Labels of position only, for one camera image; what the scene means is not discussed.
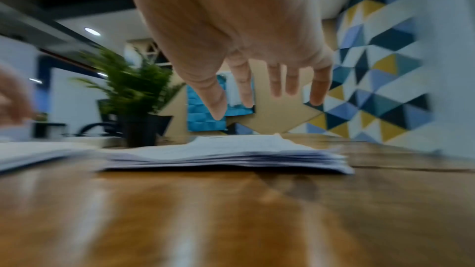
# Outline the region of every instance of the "hand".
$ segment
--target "hand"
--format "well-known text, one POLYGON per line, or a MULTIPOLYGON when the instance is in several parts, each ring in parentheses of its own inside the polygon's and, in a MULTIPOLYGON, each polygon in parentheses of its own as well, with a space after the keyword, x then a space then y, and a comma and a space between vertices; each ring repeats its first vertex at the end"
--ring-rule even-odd
POLYGON ((227 109, 216 73, 227 61, 241 100, 253 106, 248 59, 268 63, 271 93, 298 92, 299 69, 311 67, 310 102, 319 105, 332 81, 333 52, 325 44, 319 0, 135 0, 152 36, 216 120, 227 109))
POLYGON ((22 125, 32 116, 25 86, 13 69, 0 64, 0 127, 22 125))

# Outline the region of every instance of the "recessed light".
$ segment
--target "recessed light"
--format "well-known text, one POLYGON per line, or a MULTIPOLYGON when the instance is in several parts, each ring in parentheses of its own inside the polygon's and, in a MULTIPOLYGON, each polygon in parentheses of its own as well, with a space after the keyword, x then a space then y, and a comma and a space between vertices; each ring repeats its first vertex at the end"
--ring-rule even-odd
POLYGON ((93 30, 92 28, 85 27, 84 30, 87 31, 87 32, 90 33, 90 34, 93 34, 94 36, 100 36, 100 33, 98 33, 97 31, 93 30))
POLYGON ((37 83, 37 84, 40 84, 40 85, 43 83, 42 81, 37 80, 37 79, 29 79, 29 80, 30 80, 30 81, 33 81, 33 82, 35 82, 35 83, 37 83))

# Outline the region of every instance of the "ceiling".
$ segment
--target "ceiling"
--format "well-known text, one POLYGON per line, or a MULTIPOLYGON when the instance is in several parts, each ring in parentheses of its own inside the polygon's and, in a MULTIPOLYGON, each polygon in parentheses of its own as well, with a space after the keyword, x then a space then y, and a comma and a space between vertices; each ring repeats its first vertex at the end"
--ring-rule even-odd
MULTIPOLYGON (((19 20, 25 23, 26 29, 35 27, 30 28, 28 42, 68 57, 77 57, 78 51, 90 50, 96 44, 122 54, 126 41, 150 38, 133 0, 35 0, 35 9, 30 8, 30 3, 19 7, 21 2, 16 0, 0 1, 16 6, 14 9, 22 14, 19 20), (85 27, 100 32, 101 36, 89 34, 85 27), (38 30, 44 32, 43 43, 39 41, 42 35, 38 30)), ((320 0, 322 18, 336 18, 347 1, 320 0)), ((11 19, 1 22, 0 15, 0 34, 2 27, 14 32, 16 26, 18 32, 28 36, 25 28, 19 29, 21 24, 11 19)))

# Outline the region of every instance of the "table surface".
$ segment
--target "table surface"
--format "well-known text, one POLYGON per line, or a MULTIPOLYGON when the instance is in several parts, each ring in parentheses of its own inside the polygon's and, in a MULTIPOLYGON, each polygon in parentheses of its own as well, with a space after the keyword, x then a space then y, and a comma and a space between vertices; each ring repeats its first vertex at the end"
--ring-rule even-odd
POLYGON ((475 266, 474 164, 319 135, 356 175, 93 173, 67 159, 0 177, 0 266, 475 266))

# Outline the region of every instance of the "green plant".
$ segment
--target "green plant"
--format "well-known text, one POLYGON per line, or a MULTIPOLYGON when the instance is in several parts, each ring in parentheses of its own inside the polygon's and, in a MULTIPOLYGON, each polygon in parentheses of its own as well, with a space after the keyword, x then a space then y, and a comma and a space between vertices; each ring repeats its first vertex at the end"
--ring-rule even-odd
POLYGON ((130 66, 123 57, 103 47, 99 48, 97 55, 85 54, 84 57, 107 75, 106 86, 85 78, 73 80, 103 91, 109 98, 105 107, 107 113, 123 116, 156 114, 185 85, 171 85, 173 71, 158 67, 144 56, 140 68, 130 66))

